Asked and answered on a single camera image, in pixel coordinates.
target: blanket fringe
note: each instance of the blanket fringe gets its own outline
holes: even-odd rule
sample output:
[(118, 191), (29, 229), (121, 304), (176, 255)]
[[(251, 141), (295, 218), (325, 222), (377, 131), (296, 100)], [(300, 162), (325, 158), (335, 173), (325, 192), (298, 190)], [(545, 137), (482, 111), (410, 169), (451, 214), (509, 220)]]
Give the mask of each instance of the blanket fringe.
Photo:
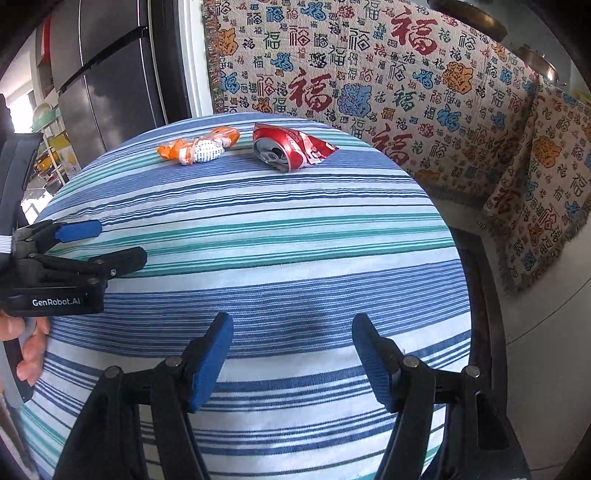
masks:
[(587, 224), (589, 218), (589, 212), (591, 212), (591, 195), (583, 203), (583, 207), (579, 212), (576, 220), (571, 222), (570, 226), (562, 234), (560, 239), (552, 246), (548, 254), (540, 258), (538, 267), (531, 275), (524, 277), (520, 283), (516, 283), (511, 270), (509, 269), (509, 259), (507, 258), (505, 245), (508, 242), (506, 235), (506, 227), (501, 224), (498, 220), (487, 215), (485, 212), (478, 214), (478, 224), (484, 232), (490, 233), (498, 255), (498, 267), (501, 273), (501, 281), (505, 291), (509, 294), (518, 294), (522, 291), (530, 288), (535, 281), (540, 278), (544, 273), (558, 260), (564, 245), (566, 242), (570, 242), (581, 230), (582, 227)]
[(220, 85), (220, 24), (216, 14), (216, 0), (203, 1), (203, 28), (205, 30), (205, 55), (213, 113), (223, 113), (223, 92)]
[(449, 200), (451, 202), (459, 203), (460, 205), (465, 205), (467, 207), (481, 209), (484, 207), (484, 204), (488, 199), (488, 196), (475, 197), (474, 195), (470, 195), (469, 193), (458, 192), (456, 190), (448, 189), (447, 187), (443, 187), (440, 185), (428, 185), (420, 182), (419, 185), (432, 198), (436, 198), (439, 200)]

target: finger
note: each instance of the finger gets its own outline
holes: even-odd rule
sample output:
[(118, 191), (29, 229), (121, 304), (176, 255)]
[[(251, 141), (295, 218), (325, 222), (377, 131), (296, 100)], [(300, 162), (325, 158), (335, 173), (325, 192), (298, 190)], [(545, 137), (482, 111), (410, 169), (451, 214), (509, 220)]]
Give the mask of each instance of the finger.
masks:
[(21, 381), (25, 381), (28, 378), (35, 378), (41, 375), (43, 368), (43, 357), (38, 356), (33, 360), (23, 360), (17, 365), (17, 377)]
[(33, 335), (35, 335), (37, 332), (43, 333), (44, 335), (49, 335), (49, 330), (51, 328), (49, 318), (35, 317), (35, 320), (37, 321), (37, 325), (35, 327), (35, 331), (33, 332)]
[(40, 368), (37, 372), (29, 375), (29, 377), (27, 378), (27, 382), (30, 386), (33, 386), (35, 383), (37, 383), (37, 380), (39, 380), (39, 378), (41, 377), (41, 373), (43, 373), (43, 369)]
[(47, 336), (44, 334), (33, 334), (22, 346), (22, 358), (24, 360), (33, 360), (42, 356), (47, 348)]
[(9, 317), (0, 312), (0, 342), (13, 340), (25, 331), (25, 322), (22, 318)]

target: floor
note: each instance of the floor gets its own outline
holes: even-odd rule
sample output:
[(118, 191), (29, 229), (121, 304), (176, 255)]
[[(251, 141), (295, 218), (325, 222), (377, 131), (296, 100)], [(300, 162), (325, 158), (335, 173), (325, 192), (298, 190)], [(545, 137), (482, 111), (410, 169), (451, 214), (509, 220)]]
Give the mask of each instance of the floor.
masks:
[[(478, 212), (434, 200), (451, 227), (476, 235)], [(505, 328), (507, 415), (534, 480), (553, 480), (591, 422), (591, 226), (528, 291), (504, 293), (490, 237), (481, 236)]]

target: blue gripper pad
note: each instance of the blue gripper pad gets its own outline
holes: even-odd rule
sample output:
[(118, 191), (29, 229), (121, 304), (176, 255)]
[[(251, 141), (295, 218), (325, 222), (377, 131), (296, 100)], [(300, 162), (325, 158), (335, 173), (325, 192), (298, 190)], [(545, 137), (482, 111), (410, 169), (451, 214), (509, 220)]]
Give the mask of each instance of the blue gripper pad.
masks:
[(193, 373), (193, 394), (188, 399), (191, 411), (201, 408), (211, 396), (224, 360), (228, 356), (233, 334), (232, 317), (221, 312), (216, 315), (205, 335), (198, 339), (202, 348), (202, 360)]
[(99, 236), (103, 226), (98, 220), (87, 220), (85, 222), (65, 223), (56, 231), (56, 240), (60, 242), (74, 242)]
[(365, 374), (368, 376), (376, 400), (390, 410), (394, 403), (391, 376), (378, 351), (379, 333), (366, 314), (359, 313), (355, 316), (352, 335), (357, 355), (359, 355)]

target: orange wrapper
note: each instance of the orange wrapper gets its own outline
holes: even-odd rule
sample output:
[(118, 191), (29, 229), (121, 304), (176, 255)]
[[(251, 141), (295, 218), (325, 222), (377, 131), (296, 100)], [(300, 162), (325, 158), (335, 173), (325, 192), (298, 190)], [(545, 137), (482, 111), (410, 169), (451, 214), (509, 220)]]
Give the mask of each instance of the orange wrapper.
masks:
[(179, 138), (167, 145), (160, 145), (158, 155), (166, 160), (178, 161), (181, 165), (203, 163), (222, 156), (226, 148), (233, 146), (240, 132), (232, 127), (217, 127), (194, 140)]

